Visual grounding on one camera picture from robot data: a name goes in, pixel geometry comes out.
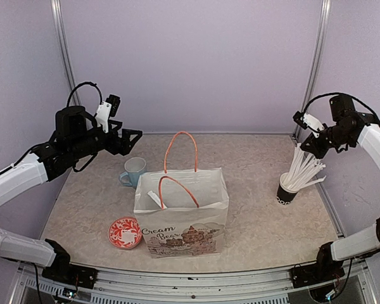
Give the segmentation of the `black cup holding straws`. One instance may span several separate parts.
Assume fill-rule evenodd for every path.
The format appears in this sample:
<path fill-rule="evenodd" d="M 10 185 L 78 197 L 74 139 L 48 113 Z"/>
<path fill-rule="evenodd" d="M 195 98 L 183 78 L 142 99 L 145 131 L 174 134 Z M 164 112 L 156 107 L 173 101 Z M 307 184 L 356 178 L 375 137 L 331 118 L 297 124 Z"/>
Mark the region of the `black cup holding straws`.
<path fill-rule="evenodd" d="M 284 180 L 287 176 L 287 172 L 283 173 L 279 179 L 279 186 L 277 188 L 276 200 L 281 205 L 289 205 L 297 195 L 297 191 L 292 191 L 284 185 Z"/>

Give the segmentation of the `cream bear paper bag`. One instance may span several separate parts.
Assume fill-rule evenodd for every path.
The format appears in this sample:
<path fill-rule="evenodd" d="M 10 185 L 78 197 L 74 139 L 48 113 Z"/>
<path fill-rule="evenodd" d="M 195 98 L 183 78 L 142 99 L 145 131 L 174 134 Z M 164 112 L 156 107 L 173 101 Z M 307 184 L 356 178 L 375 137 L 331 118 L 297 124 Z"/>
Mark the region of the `cream bear paper bag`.
<path fill-rule="evenodd" d="M 152 258 L 221 253 L 228 210 L 221 168 L 164 168 L 139 177 L 134 215 Z"/>

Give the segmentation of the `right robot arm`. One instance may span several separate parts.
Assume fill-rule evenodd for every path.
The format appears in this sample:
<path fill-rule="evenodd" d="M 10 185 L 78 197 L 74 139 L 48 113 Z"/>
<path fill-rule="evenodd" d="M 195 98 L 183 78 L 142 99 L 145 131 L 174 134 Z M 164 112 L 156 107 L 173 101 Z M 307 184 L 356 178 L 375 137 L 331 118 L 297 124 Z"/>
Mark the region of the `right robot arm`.
<path fill-rule="evenodd" d="M 332 125 L 326 125 L 309 114 L 308 108 L 321 99 L 316 96 L 307 102 L 293 120 L 310 135 L 300 148 L 317 159 L 323 159 L 330 149 L 342 153 L 360 148 L 367 162 L 374 165 L 380 175 L 380 118 L 363 101 L 351 94 L 329 92 Z M 336 262 L 356 257 L 365 257 L 380 252 L 380 216 L 368 227 L 347 237 L 324 245 L 319 253 L 323 255 L 311 268 L 311 275 L 317 281 L 325 281 L 336 270 Z"/>

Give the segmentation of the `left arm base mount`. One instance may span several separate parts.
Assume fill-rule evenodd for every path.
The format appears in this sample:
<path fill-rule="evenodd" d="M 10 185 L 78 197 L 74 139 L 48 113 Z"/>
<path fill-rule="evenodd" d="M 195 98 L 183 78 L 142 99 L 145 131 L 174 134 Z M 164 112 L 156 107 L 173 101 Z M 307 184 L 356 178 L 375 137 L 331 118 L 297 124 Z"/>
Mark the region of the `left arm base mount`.
<path fill-rule="evenodd" d="M 45 242 L 53 247 L 56 256 L 50 266 L 43 268 L 41 276 L 78 288 L 94 288 L 98 274 L 96 269 L 70 263 L 70 255 L 60 244 L 50 239 L 45 239 Z"/>

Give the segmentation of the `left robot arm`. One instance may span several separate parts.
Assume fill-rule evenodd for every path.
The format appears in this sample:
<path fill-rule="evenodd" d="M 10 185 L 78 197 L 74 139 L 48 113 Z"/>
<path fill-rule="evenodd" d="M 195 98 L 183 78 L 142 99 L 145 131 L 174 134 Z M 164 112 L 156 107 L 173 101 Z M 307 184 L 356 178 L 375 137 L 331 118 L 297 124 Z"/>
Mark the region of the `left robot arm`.
<path fill-rule="evenodd" d="M 55 115 L 56 129 L 50 140 L 31 147 L 18 161 L 0 171 L 0 207 L 25 191 L 50 182 L 68 169 L 78 172 L 77 163 L 93 160 L 100 151 L 128 155 L 142 137 L 140 130 L 125 129 L 112 120 L 115 108 L 99 106 L 92 116 L 83 106 L 68 106 Z M 68 253 L 54 241 L 21 236 L 0 228 L 0 258 L 50 267 L 64 282 L 76 275 Z"/>

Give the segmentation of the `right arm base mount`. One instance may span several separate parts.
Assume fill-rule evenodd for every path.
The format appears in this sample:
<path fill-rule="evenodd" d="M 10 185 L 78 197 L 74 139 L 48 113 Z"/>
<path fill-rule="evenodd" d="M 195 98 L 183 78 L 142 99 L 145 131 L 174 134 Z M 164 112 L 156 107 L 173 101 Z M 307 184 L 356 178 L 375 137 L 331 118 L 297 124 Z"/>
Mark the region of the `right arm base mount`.
<path fill-rule="evenodd" d="M 331 244 L 328 242 L 319 248 L 315 263 L 308 265 L 296 264 L 289 272 L 294 288 L 302 288 L 337 277 L 343 277 L 343 261 L 335 261 L 332 258 Z"/>

